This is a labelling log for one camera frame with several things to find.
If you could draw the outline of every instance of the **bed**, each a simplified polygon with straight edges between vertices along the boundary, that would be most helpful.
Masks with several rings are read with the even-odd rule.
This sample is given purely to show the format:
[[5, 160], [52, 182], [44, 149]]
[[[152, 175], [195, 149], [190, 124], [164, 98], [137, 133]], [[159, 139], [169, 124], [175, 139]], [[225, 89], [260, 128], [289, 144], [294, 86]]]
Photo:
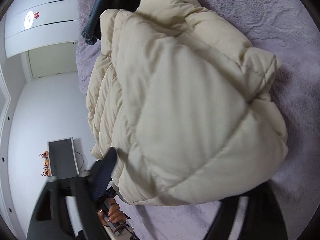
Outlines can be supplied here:
[[[95, 0], [78, 0], [79, 88], [86, 93], [100, 42], [85, 44], [81, 30]], [[282, 68], [271, 89], [288, 129], [289, 154], [271, 186], [290, 240], [297, 239], [320, 203], [320, 32], [300, 0], [198, 0], [244, 33], [255, 47], [275, 53]], [[141, 239], [203, 239], [220, 203], [178, 207], [129, 206]], [[241, 208], [235, 228], [241, 226]], [[236, 230], [232, 234], [236, 239]]]

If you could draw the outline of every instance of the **power cord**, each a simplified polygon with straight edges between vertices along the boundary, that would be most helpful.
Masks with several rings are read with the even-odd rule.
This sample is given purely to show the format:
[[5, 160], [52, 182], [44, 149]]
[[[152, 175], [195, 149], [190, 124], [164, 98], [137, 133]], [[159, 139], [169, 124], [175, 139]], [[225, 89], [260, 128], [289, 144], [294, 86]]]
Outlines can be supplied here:
[[82, 154], [81, 153], [79, 153], [80, 154], [80, 156], [81, 156], [81, 158], [82, 158], [82, 165], [81, 165], [81, 168], [79, 169], [79, 172], [81, 171], [81, 169], [82, 169], [82, 167], [83, 167], [83, 164], [84, 164], [84, 159], [83, 159], [83, 156], [82, 156]]

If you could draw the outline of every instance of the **lavender plush bedspread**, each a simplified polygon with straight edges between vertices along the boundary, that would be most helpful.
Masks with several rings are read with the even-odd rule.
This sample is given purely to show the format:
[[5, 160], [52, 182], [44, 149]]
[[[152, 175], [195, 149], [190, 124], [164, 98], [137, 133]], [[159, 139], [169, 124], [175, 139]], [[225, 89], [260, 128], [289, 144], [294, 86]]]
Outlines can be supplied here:
[[[275, 53], [283, 66], [271, 94], [289, 133], [289, 154], [272, 188], [289, 240], [305, 229], [320, 203], [320, 33], [299, 0], [198, 0], [244, 33], [258, 48]], [[78, 0], [81, 30], [94, 0]], [[79, 36], [79, 87], [86, 93], [100, 43]], [[179, 207], [129, 206], [122, 210], [142, 240], [203, 239], [219, 203]], [[241, 226], [241, 212], [236, 227]], [[230, 239], [236, 239], [233, 233]]]

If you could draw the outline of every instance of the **flower arrangement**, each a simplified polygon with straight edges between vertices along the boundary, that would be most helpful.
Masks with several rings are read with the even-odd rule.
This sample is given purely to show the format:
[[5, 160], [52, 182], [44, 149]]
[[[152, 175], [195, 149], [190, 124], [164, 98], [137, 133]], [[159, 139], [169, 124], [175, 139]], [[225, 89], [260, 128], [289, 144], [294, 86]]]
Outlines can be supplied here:
[[49, 162], [49, 152], [45, 151], [43, 154], [40, 154], [39, 157], [44, 158], [44, 168], [42, 171], [42, 173], [40, 174], [43, 177], [49, 177], [51, 176], [51, 172], [50, 172], [50, 162]]

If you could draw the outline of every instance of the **down jacket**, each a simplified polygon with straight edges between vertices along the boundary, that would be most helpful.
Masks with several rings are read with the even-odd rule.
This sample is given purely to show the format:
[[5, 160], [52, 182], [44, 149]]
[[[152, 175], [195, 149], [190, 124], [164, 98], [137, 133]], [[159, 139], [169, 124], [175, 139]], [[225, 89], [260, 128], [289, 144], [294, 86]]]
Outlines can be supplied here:
[[102, 159], [132, 205], [205, 203], [246, 192], [288, 149], [269, 89], [279, 60], [197, 0], [141, 0], [100, 17], [101, 55], [87, 92]]

